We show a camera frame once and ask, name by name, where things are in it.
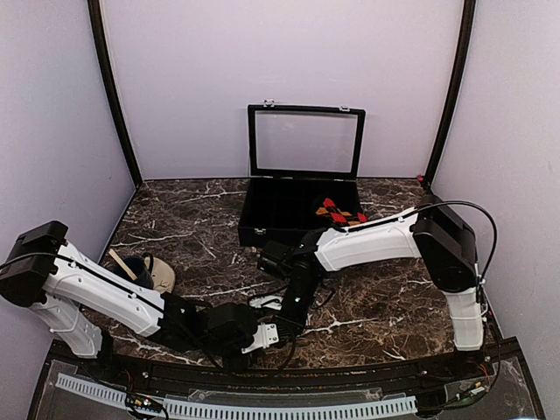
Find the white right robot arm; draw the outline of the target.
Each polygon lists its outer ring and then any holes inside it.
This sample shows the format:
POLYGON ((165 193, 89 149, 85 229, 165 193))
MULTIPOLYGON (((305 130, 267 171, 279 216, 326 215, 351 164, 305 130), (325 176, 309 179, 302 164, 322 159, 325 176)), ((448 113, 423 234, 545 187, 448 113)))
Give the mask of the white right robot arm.
POLYGON ((476 235, 454 207, 486 209, 469 201, 423 197, 418 206, 389 217, 350 223, 347 216, 325 207, 332 223, 312 230, 296 246, 268 241, 257 267, 287 280, 277 320, 289 334, 305 329, 319 284, 328 274, 365 263, 420 258, 435 287, 445 296, 456 353, 446 371, 464 380, 480 365, 484 344, 482 308, 486 267, 479 266, 476 235))

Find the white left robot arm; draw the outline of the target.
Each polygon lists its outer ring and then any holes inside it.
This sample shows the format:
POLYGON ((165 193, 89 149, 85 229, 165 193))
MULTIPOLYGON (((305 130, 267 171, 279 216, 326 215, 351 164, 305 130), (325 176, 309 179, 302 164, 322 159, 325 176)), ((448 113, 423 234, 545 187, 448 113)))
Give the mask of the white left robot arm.
POLYGON ((233 371, 246 369, 252 352, 279 341, 277 327, 259 323, 253 308, 206 308, 136 285, 86 257, 66 233, 67 226, 54 220, 21 234, 1 266, 1 296, 35 312, 105 382, 123 375, 123 361, 112 354, 110 334, 91 323, 82 306, 176 352, 199 349, 221 357, 233 371))

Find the black glass-lid display case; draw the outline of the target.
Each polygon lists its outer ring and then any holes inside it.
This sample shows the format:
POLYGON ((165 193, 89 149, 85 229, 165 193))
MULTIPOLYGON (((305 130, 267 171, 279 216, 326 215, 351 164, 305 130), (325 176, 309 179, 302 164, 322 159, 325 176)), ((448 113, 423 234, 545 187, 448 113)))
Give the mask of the black glass-lid display case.
POLYGON ((365 110, 265 101, 247 112, 249 182, 238 223, 243 247, 295 244, 327 226, 328 218, 317 213, 326 199, 350 214, 361 212, 365 110))

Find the cream branch-pattern plate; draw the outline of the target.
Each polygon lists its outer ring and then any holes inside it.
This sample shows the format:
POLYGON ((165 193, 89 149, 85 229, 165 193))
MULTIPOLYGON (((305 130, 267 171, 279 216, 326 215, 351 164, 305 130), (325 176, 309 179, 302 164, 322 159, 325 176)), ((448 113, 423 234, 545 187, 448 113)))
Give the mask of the cream branch-pattern plate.
POLYGON ((160 258, 146 254, 144 264, 148 269, 153 282, 153 289, 159 293, 172 293, 176 283, 173 268, 160 258))

